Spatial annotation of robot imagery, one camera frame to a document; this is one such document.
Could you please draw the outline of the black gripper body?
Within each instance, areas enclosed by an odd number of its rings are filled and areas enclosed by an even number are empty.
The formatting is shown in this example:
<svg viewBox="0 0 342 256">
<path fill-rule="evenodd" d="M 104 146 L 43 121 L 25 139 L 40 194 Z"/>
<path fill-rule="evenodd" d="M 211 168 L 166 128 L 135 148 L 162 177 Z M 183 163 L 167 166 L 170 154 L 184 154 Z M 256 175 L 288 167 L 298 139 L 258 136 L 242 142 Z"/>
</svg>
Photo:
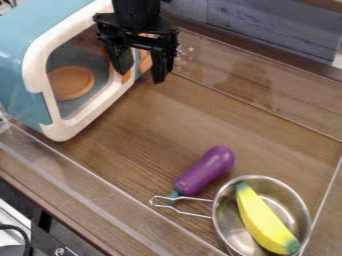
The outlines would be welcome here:
<svg viewBox="0 0 342 256">
<path fill-rule="evenodd" d="M 97 38 L 109 55 L 124 55 L 131 47 L 176 54 L 179 29 L 162 17 L 162 1 L 111 0 L 113 11 L 93 15 Z"/>
</svg>

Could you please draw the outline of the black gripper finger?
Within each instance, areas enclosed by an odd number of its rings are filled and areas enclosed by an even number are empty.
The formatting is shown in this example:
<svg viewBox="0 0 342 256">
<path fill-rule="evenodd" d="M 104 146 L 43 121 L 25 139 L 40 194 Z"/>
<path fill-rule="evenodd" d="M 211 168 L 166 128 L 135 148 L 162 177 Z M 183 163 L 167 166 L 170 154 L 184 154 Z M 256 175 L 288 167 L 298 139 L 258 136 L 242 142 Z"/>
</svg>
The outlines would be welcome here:
<svg viewBox="0 0 342 256">
<path fill-rule="evenodd" d="M 116 72 L 124 75 L 135 64 L 131 44 L 125 40 L 107 40 L 105 50 Z"/>
<path fill-rule="evenodd" d="M 166 80 L 167 74 L 174 68 L 174 51 L 170 47 L 154 47 L 151 50 L 152 58 L 152 79 L 159 84 Z"/>
</svg>

